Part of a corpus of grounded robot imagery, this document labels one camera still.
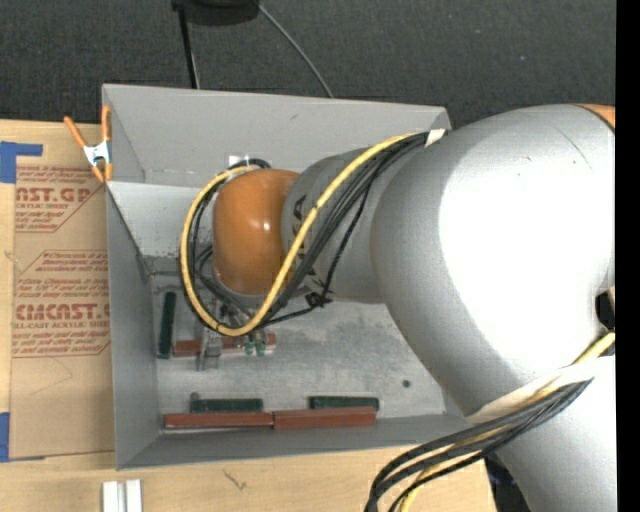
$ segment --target black wire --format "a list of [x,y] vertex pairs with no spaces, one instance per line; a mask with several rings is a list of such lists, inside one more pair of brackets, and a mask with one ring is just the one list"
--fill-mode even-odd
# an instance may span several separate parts
[[[314,238],[311,244],[311,247],[303,257],[300,265],[294,271],[294,274],[291,280],[289,281],[287,286],[284,288],[284,290],[278,295],[278,298],[274,301],[274,304],[271,306],[271,308],[263,318],[263,321],[258,325],[257,329],[264,328],[266,325],[271,325],[273,323],[276,323],[285,319],[306,314],[313,309],[313,307],[311,309],[307,308],[305,310],[291,313],[290,314],[291,316],[285,315],[285,317],[281,317],[279,319],[273,318],[279,310],[281,310],[283,307],[287,305],[289,299],[297,292],[300,284],[302,283],[304,278],[307,276],[307,274],[311,270],[311,267],[313,266],[316,259],[324,249],[326,243],[328,242],[330,237],[333,235],[335,230],[338,228],[338,225],[340,224],[340,222],[344,219],[344,217],[350,211],[351,207],[355,204],[355,202],[359,198],[368,194],[368,190],[372,182],[381,173],[383,173],[386,169],[388,169],[393,162],[395,162],[401,156],[405,155],[408,151],[411,151],[412,149],[414,149],[416,146],[424,144],[424,140],[426,139],[427,135],[428,133],[420,133],[420,134],[412,135],[410,137],[407,137],[406,139],[398,141],[396,144],[391,145],[389,148],[385,149],[384,151],[381,151],[379,154],[367,160],[360,167],[360,169],[354,172],[354,175],[351,176],[350,179],[347,180],[345,184],[342,185],[344,187],[344,190],[336,200],[335,204],[332,205],[333,207],[329,215],[323,222],[322,226],[319,228],[316,234],[316,237]],[[198,205],[198,208],[194,215],[194,220],[192,221],[192,226],[191,226],[192,238],[191,238],[191,244],[190,244],[191,253],[187,259],[190,265],[190,273],[191,273],[192,279],[195,279],[195,270],[194,270],[195,256],[194,255],[196,253],[196,248],[197,248],[197,230],[199,229],[200,218],[204,212],[204,209],[206,208],[208,203],[211,201],[214,192],[215,191],[211,191],[210,194],[208,194],[206,197],[203,198],[203,200]],[[351,232],[353,232],[353,229],[348,230],[349,236],[351,235]],[[342,241],[345,246],[347,241],[348,241],[348,238],[346,238],[346,240],[343,239]],[[337,254],[338,257],[341,256],[341,254],[342,254],[342,251],[339,251],[339,253]],[[208,284],[209,285],[212,284],[210,281],[207,281],[207,282],[203,281],[203,283],[205,284],[205,286],[207,286]],[[216,287],[214,285],[208,288],[213,288],[213,289],[210,289],[210,291],[212,291],[212,293],[214,293],[214,295],[216,295],[216,297],[223,304],[233,305],[236,308],[240,309],[240,311],[243,311],[243,313],[248,315],[246,308],[244,310],[241,309],[240,308],[241,305],[237,301],[233,301],[231,297],[226,296],[223,290],[221,289],[221,287]],[[196,293],[196,296],[198,297],[198,299],[201,299],[201,296],[197,288],[195,287],[194,287],[194,292]],[[229,325],[225,324],[221,319],[216,318],[215,315],[211,315],[211,316],[220,325],[229,327]]]
[[275,323],[278,322],[284,322],[285,320],[291,320],[292,318],[297,318],[299,316],[302,315],[306,315],[307,313],[311,313],[314,309],[316,309],[317,307],[323,307],[324,304],[326,304],[327,302],[327,293],[329,292],[329,288],[331,286],[331,281],[333,280],[333,274],[336,270],[336,267],[338,266],[338,263],[340,261],[340,258],[342,256],[342,253],[344,252],[347,243],[349,242],[349,238],[351,238],[351,235],[353,233],[353,231],[355,230],[356,224],[358,223],[358,220],[360,220],[360,216],[362,215],[362,212],[364,211],[364,205],[367,201],[367,196],[369,195],[369,190],[371,189],[371,183],[369,183],[369,185],[367,186],[367,189],[365,190],[365,194],[364,197],[362,198],[362,201],[360,202],[360,206],[358,208],[358,211],[356,212],[355,216],[353,217],[351,224],[349,225],[349,228],[347,229],[347,231],[345,232],[344,237],[342,238],[342,242],[340,243],[340,246],[338,247],[338,250],[336,251],[335,256],[333,257],[333,261],[331,262],[331,266],[329,267],[329,271],[327,272],[327,278],[325,280],[325,283],[323,285],[322,288],[322,292],[319,295],[319,299],[317,300],[317,302],[315,304],[312,304],[311,306],[309,306],[308,308],[305,309],[301,309],[298,311],[294,311],[293,313],[289,313],[287,315],[283,315],[280,316],[278,318],[274,318],[272,320],[268,320],[268,321],[263,321],[260,323],[260,327],[264,328],[264,327],[268,327],[270,325],[273,325]]
[[427,133],[416,134],[392,145],[385,151],[380,152],[380,154],[365,162],[360,172],[355,173],[355,176],[350,181],[343,184],[343,187],[345,187],[344,192],[336,200],[328,217],[325,219],[323,225],[318,229],[310,248],[305,253],[302,262],[296,268],[288,285],[280,293],[265,316],[265,322],[268,322],[275,313],[277,313],[277,311],[286,306],[289,298],[293,293],[295,293],[302,281],[305,279],[340,222],[349,212],[353,204],[355,204],[355,202],[366,193],[371,182],[382,172],[388,169],[389,166],[398,158],[414,149],[416,146],[423,144],[426,136]]
[[[373,483],[371,484],[370,496],[373,496],[374,494],[377,494],[378,497],[382,496],[382,494],[387,492],[391,487],[393,487],[393,485],[404,480],[406,477],[411,476],[413,473],[417,471],[421,471],[422,469],[424,469],[424,467],[427,467],[428,465],[433,464],[434,461],[436,463],[439,463],[439,462],[442,462],[443,460],[446,460],[446,458],[444,457],[446,456],[446,453],[449,453],[449,452],[436,454],[434,456],[429,457],[428,459],[423,459],[412,466],[406,466],[394,473],[396,469],[401,468],[408,462],[415,460],[418,457],[421,457],[425,454],[428,454],[435,450],[443,448],[445,446],[448,446],[451,444],[459,444],[468,439],[482,436],[483,434],[486,434],[487,432],[491,432],[492,430],[495,430],[497,428],[509,427],[510,425],[514,425],[515,427],[517,427],[518,425],[521,425],[523,422],[526,422],[531,417],[531,415],[536,414],[536,412],[538,412],[540,409],[547,407],[549,405],[558,404],[559,402],[561,402],[562,397],[573,396],[573,393],[575,393],[577,389],[580,389],[580,392],[581,392],[581,390],[584,389],[584,387],[586,386],[583,386],[583,383],[570,384],[568,386],[561,388],[560,390],[557,390],[551,395],[524,407],[519,411],[508,414],[504,417],[497,418],[495,420],[483,423],[476,427],[471,427],[461,432],[450,434],[440,439],[430,441],[428,443],[425,443],[421,446],[418,446],[416,448],[413,448],[407,451],[406,453],[396,457],[394,460],[389,462],[378,473]],[[559,407],[557,412],[560,412],[560,410],[564,409],[566,405]],[[455,457],[464,455],[465,453],[468,453],[471,451],[476,451],[478,448],[482,449],[484,448],[484,445],[490,441],[491,441],[491,438],[487,437],[487,438],[483,438],[480,441],[474,442],[472,444],[467,444],[464,447],[460,447],[459,449],[457,449],[460,452],[460,454],[455,455]]]
[[[480,453],[478,453],[476,456],[469,457],[465,461],[461,461],[453,466],[450,466],[449,468],[443,469],[435,473],[434,475],[431,475],[430,477],[424,479],[423,481],[416,482],[414,485],[410,486],[407,491],[405,491],[406,494],[411,492],[411,490],[415,489],[419,485],[424,485],[428,481],[438,478],[439,476],[451,473],[453,471],[456,471],[457,469],[460,469],[461,467],[485,458],[488,454],[504,446],[521,433],[537,427],[538,425],[541,425],[545,421],[551,419],[556,414],[559,414],[584,391],[584,389],[589,385],[590,382],[591,381],[570,384],[559,390],[556,390],[550,396],[545,397],[544,399],[541,399],[538,402],[503,418],[498,418],[491,422],[479,425],[478,427],[472,427],[462,432],[426,443],[413,450],[409,450],[407,453],[401,455],[400,457],[397,457],[389,464],[387,464],[387,466],[385,466],[385,468],[383,468],[378,476],[374,479],[374,482],[371,485],[369,501],[367,502],[367,505],[365,507],[366,512],[377,512],[377,501],[389,489],[391,489],[394,485],[398,484],[402,480],[414,475],[415,473],[422,472],[428,467],[480,450]],[[480,441],[469,443],[458,448],[452,448],[446,452],[430,456],[427,459],[423,459],[410,466],[406,466],[396,473],[391,474],[393,470],[397,469],[400,466],[403,466],[407,462],[410,462],[417,457],[420,457],[425,453],[428,454],[434,450],[437,450],[444,446],[448,446],[450,444],[461,443],[467,439],[472,439],[483,433],[490,432],[491,430],[494,430],[496,428],[513,423],[514,421],[515,425],[511,428],[508,428],[506,432],[505,430],[502,430],[494,436],[483,438]],[[386,480],[383,480],[384,477],[389,474],[391,474],[391,476],[389,476],[389,478],[387,478]],[[396,502],[394,502],[394,505],[397,506],[400,501],[401,498],[398,498]]]
[[433,475],[429,475],[428,477],[422,480],[414,482],[409,487],[407,487],[407,489],[405,489],[400,494],[400,496],[396,498],[396,500],[393,502],[393,504],[389,508],[388,512],[395,512],[397,507],[402,502],[402,500],[406,498],[409,495],[409,493],[411,493],[413,490],[417,489],[418,487],[421,487],[426,483],[432,480],[435,480],[436,478],[440,478],[441,476],[445,476],[449,473],[453,473],[459,469],[462,469],[466,466],[469,466],[470,464],[473,464],[475,462],[478,462],[481,459],[486,458],[488,455],[502,448],[503,446],[511,442],[513,439],[515,439],[519,435],[523,434],[528,430],[533,429],[538,425],[541,425],[542,423],[556,416],[557,414],[562,412],[565,408],[567,408],[576,398],[578,398],[578,396],[580,396],[580,394],[586,389],[586,387],[589,385],[590,382],[591,380],[583,383],[570,385],[570,389],[567,390],[566,394],[559,397],[555,403],[541,408],[540,411],[538,411],[535,414],[532,414],[531,417],[528,418],[527,421],[525,421],[522,425],[518,426],[515,429],[510,430],[505,435],[498,436],[498,438],[492,444],[482,449],[476,455],[473,455],[463,461],[460,461],[447,468],[444,468],[434,473]]
[[182,33],[182,45],[184,46],[184,54],[187,58],[187,68],[189,69],[189,81],[191,82],[192,89],[200,89],[200,80],[198,79],[198,72],[196,70],[196,61],[193,56],[193,50],[191,48],[191,38],[189,36],[189,25],[187,24],[187,17],[182,5],[174,3],[174,10],[178,12],[178,20],[180,22],[180,32]]
[[260,12],[264,15],[264,17],[267,20],[269,20],[269,22],[278,30],[278,32],[280,32],[285,37],[285,39],[289,42],[289,44],[291,46],[293,46],[295,51],[297,51],[298,54],[302,57],[302,59],[306,62],[307,66],[309,66],[309,69],[311,70],[311,72],[318,79],[318,82],[320,82],[320,85],[324,89],[324,92],[327,94],[327,96],[329,96],[329,98],[335,98],[335,96],[331,92],[331,89],[329,89],[329,86],[327,85],[327,83],[322,78],[322,75],[320,75],[320,72],[313,65],[313,62],[311,62],[311,59],[309,57],[307,57],[307,54],[304,53],[304,50],[300,47],[300,45],[298,43],[296,43],[295,40],[293,39],[293,37],[291,37],[291,35],[289,35],[289,33],[284,29],[284,27],[282,25],[280,25],[280,23],[278,23],[278,21],[271,14],[269,14],[269,11],[267,11],[267,9],[265,9],[264,6],[260,5],[259,0],[253,0],[253,3],[256,4],[256,6],[260,10]]

